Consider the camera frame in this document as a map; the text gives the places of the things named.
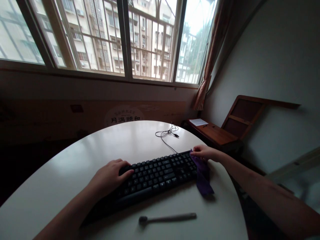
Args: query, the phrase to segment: hand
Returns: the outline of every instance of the hand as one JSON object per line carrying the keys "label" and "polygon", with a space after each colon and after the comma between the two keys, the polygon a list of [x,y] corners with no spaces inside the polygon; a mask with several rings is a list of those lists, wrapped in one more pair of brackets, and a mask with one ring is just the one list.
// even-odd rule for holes
{"label": "hand", "polygon": [[196,156],[205,161],[207,161],[208,159],[212,159],[215,162],[219,162],[219,157],[221,154],[222,152],[220,152],[219,150],[208,147],[206,145],[195,146],[193,148],[193,152],[190,153],[190,155]]}
{"label": "hand", "polygon": [[127,165],[131,164],[122,159],[110,161],[97,171],[87,187],[94,190],[99,198],[107,196],[133,174],[131,169],[119,176],[119,170]]}

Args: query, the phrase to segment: sky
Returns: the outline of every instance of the sky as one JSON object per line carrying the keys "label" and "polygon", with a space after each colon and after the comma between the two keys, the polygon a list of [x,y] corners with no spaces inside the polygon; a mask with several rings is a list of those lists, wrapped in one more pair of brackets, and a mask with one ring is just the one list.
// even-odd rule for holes
{"label": "sky", "polygon": [[[176,12],[177,0],[167,0],[172,11]],[[214,7],[214,1],[206,0],[188,0],[185,22],[190,26],[190,33],[196,35],[197,32],[203,27],[203,22],[206,24],[208,17],[212,15],[212,9]]]}

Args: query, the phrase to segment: black keyboard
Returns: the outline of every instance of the black keyboard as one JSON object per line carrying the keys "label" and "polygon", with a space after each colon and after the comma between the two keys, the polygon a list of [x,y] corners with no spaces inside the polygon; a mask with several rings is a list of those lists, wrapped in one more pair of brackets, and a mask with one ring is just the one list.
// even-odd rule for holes
{"label": "black keyboard", "polygon": [[134,169],[133,175],[102,198],[82,226],[197,178],[197,167],[190,151],[126,166],[120,170],[119,176],[130,169]]}

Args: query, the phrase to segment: curtain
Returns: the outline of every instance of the curtain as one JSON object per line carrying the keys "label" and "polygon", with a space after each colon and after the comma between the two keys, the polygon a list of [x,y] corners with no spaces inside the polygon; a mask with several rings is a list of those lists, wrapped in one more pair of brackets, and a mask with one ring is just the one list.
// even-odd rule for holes
{"label": "curtain", "polygon": [[214,23],[211,29],[211,40],[208,45],[203,81],[193,99],[191,106],[193,110],[197,111],[203,110],[204,99],[210,84],[211,73],[230,22],[233,0],[218,0],[217,4],[216,14],[213,20]]}

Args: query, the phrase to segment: round table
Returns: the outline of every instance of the round table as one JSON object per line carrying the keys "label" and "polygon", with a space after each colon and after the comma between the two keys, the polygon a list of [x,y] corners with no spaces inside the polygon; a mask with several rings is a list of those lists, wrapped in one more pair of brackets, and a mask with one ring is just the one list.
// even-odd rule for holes
{"label": "round table", "polygon": [[[29,177],[0,208],[0,239],[32,239],[90,181],[96,171],[113,159],[130,163],[173,154],[154,134],[171,124],[136,121],[95,132],[53,157]],[[204,144],[179,128],[180,137],[165,142],[177,152]],[[231,179],[220,163],[209,161],[210,184],[215,198],[206,200],[194,182],[136,204],[81,232],[90,239],[248,239],[241,205]],[[144,216],[196,212],[197,219],[138,224]]]}

